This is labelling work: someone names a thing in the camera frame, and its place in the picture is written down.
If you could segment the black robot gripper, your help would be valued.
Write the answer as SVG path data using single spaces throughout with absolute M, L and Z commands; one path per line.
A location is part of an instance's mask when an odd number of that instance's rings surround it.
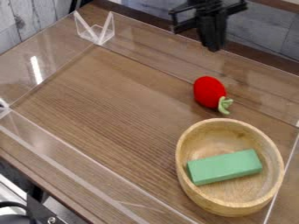
M 222 0 L 186 0 L 178 6 L 168 10 L 172 19 L 172 32 L 174 34 L 189 29 L 198 29 L 200 42 L 210 52 L 221 49 L 226 41 L 226 18 L 229 15 L 244 11 L 248 8 L 245 0 L 225 6 Z M 178 21 L 177 14 L 194 10 L 193 17 Z

